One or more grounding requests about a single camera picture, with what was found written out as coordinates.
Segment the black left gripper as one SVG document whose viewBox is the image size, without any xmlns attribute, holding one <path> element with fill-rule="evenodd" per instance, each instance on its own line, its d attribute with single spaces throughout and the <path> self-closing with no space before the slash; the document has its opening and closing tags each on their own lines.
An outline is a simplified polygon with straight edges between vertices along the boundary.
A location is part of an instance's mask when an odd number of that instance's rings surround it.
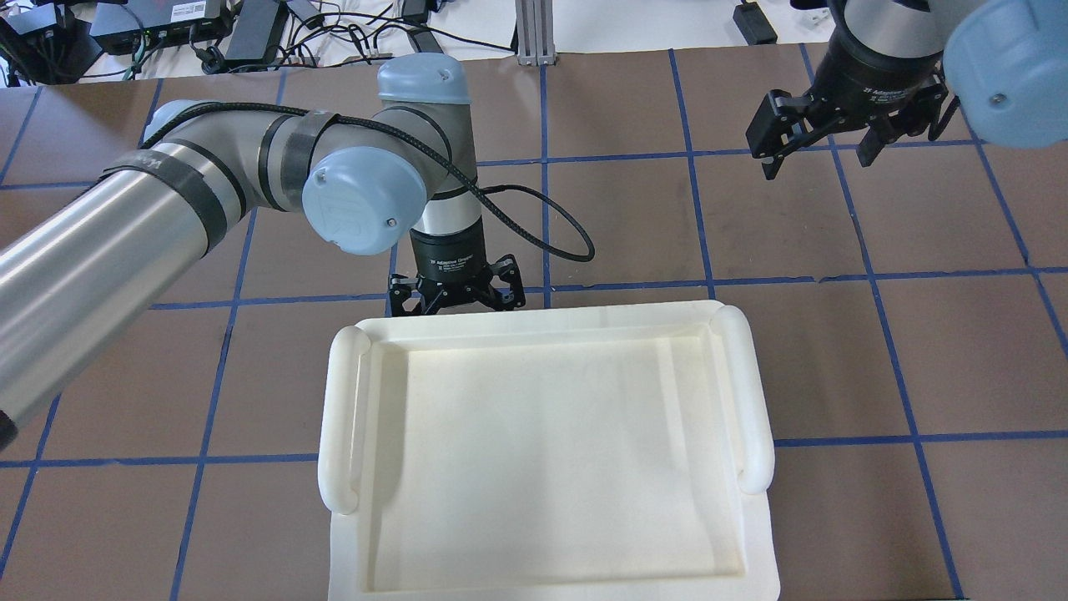
<svg viewBox="0 0 1068 601">
<path fill-rule="evenodd" d="M 515 256 L 503 255 L 458 284 L 428 276 L 390 275 L 386 300 L 390 316 L 431 316 L 444 309 L 470 304 L 515 311 L 527 306 L 527 292 Z"/>
</svg>

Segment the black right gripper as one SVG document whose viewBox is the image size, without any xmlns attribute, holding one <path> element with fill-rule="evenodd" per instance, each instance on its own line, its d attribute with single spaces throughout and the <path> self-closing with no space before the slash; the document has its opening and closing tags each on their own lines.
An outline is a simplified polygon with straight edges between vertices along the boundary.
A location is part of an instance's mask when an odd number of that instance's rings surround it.
<svg viewBox="0 0 1068 601">
<path fill-rule="evenodd" d="M 876 84 L 869 76 L 817 72 L 800 96 L 771 90 L 745 129 L 753 159 L 764 179 L 772 181 L 787 156 L 812 147 L 831 135 L 863 132 L 857 145 L 859 167 L 871 167 L 888 145 L 900 138 L 927 135 L 938 139 L 951 121 L 949 88 L 941 73 L 900 78 Z"/>
</svg>

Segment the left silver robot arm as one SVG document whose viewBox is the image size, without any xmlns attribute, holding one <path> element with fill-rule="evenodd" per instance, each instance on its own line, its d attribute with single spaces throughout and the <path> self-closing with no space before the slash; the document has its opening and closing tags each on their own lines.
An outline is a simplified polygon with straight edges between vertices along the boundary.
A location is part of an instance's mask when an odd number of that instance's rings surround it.
<svg viewBox="0 0 1068 601">
<path fill-rule="evenodd" d="M 267 102 L 173 100 L 138 147 L 3 250 L 3 447 L 142 312 L 256 208 L 305 217 L 350 255 L 409 235 L 419 292 L 450 306 L 522 306 L 514 256 L 486 258 L 484 213 L 527 243 L 587 263 L 587 230 L 543 193 L 584 251 L 524 230 L 481 187 L 468 77 L 456 58 L 389 58 L 371 118 Z"/>
</svg>

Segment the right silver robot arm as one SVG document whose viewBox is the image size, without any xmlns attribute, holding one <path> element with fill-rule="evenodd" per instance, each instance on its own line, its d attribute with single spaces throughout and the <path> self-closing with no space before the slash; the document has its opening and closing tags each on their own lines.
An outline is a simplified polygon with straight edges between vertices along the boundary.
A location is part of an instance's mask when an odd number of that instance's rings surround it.
<svg viewBox="0 0 1068 601">
<path fill-rule="evenodd" d="M 983 140 L 1033 149 L 1065 141 L 1064 1 L 794 1 L 827 7 L 834 29 L 814 84 L 770 93 L 771 174 L 830 135 L 864 130 L 869 167 L 904 135 L 937 139 L 955 109 Z M 953 93 L 953 108 L 943 108 Z"/>
</svg>

